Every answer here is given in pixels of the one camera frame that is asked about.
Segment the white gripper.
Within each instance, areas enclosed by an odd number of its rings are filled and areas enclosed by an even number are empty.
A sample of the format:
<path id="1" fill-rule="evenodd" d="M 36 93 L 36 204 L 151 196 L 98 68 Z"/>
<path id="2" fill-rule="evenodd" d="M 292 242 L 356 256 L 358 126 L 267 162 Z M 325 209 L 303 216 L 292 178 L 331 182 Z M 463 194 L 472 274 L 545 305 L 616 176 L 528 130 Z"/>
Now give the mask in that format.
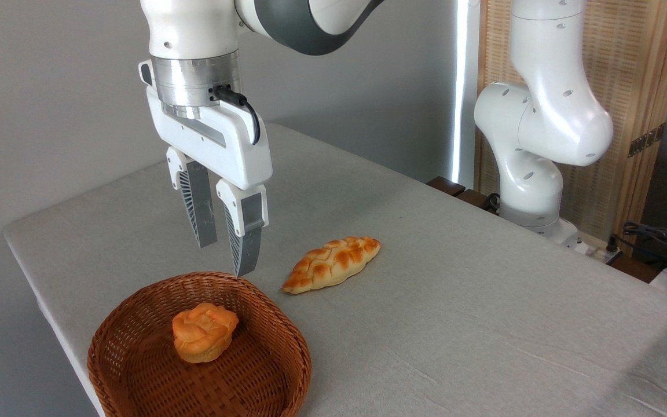
<path id="1" fill-rule="evenodd" d="M 256 269 L 262 228 L 269 224 L 266 188 L 260 185 L 272 175 L 263 122 L 254 144 L 255 124 L 247 108 L 221 101 L 200 107 L 198 119 L 186 119 L 159 100 L 156 84 L 146 87 L 146 98 L 159 137 L 171 145 L 166 152 L 171 182 L 182 195 L 197 244 L 217 242 L 209 169 L 224 178 L 217 182 L 217 194 L 225 206 L 234 275 L 246 275 Z"/>

